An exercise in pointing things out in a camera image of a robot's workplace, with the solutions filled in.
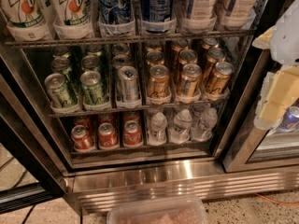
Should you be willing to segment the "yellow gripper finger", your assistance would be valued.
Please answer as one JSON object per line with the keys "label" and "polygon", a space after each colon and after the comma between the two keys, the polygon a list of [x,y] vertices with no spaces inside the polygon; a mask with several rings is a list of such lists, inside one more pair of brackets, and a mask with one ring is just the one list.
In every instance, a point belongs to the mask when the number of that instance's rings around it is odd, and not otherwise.
{"label": "yellow gripper finger", "polygon": [[263,34],[259,35],[253,40],[252,46],[257,49],[270,49],[270,40],[274,30],[274,26],[267,29]]}
{"label": "yellow gripper finger", "polygon": [[276,73],[268,72],[260,95],[253,123],[256,128],[270,130],[299,98],[299,66],[281,68]]}

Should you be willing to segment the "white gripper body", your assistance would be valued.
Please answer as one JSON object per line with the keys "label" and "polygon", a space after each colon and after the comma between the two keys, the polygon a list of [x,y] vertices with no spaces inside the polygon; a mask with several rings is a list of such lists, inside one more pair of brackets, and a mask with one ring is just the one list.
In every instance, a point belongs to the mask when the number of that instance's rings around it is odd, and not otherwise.
{"label": "white gripper body", "polygon": [[282,65],[299,64],[299,0],[278,19],[270,39],[271,57]]}

